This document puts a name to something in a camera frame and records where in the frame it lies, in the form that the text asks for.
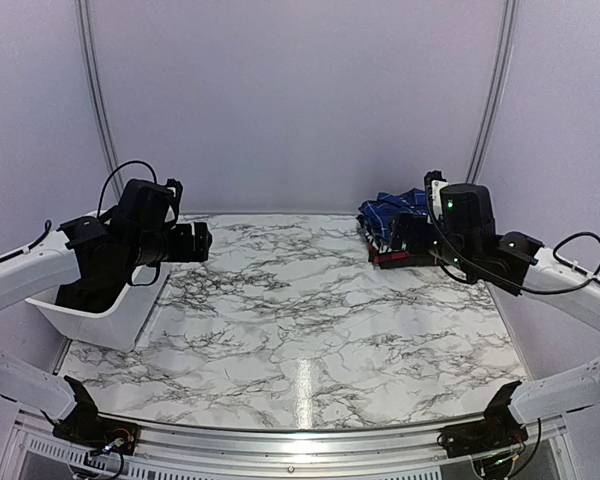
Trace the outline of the black long sleeve shirt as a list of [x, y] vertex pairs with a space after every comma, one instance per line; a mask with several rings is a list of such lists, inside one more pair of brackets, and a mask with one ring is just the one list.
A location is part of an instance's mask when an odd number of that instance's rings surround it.
[[134, 267], [90, 265], [79, 280], [58, 288], [55, 305], [88, 313], [103, 313], [113, 306], [133, 272]]

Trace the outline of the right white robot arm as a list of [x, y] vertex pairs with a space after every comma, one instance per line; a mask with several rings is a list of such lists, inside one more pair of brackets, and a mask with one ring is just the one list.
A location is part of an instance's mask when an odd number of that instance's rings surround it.
[[[560, 310], [600, 333], [600, 269], [589, 271], [527, 234], [499, 234], [489, 190], [450, 184], [433, 172], [415, 204], [389, 222], [393, 245], [426, 253], [459, 269], [469, 284], [483, 281]], [[515, 425], [600, 405], [600, 356], [537, 381], [506, 385], [475, 430], [486, 448], [509, 437]]]

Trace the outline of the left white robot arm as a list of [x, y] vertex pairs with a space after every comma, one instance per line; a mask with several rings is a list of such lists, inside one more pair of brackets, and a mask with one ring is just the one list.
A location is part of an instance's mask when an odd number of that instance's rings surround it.
[[40, 301], [63, 336], [132, 350], [171, 265], [209, 257], [207, 224], [178, 220], [182, 191], [174, 179], [133, 179], [110, 209], [0, 257], [0, 311]]

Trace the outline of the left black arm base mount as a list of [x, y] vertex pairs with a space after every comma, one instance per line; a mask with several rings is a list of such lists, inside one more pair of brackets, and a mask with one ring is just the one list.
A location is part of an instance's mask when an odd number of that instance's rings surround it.
[[89, 419], [63, 420], [57, 422], [52, 430], [56, 438], [104, 451], [111, 450], [123, 455], [132, 455], [139, 439], [140, 427], [136, 423], [97, 416]]

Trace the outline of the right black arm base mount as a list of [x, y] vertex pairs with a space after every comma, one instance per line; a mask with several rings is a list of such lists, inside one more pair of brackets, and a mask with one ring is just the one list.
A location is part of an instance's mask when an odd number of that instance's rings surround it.
[[445, 426], [437, 437], [437, 444], [449, 458], [456, 458], [515, 446], [527, 439], [526, 428], [513, 420], [483, 418]]

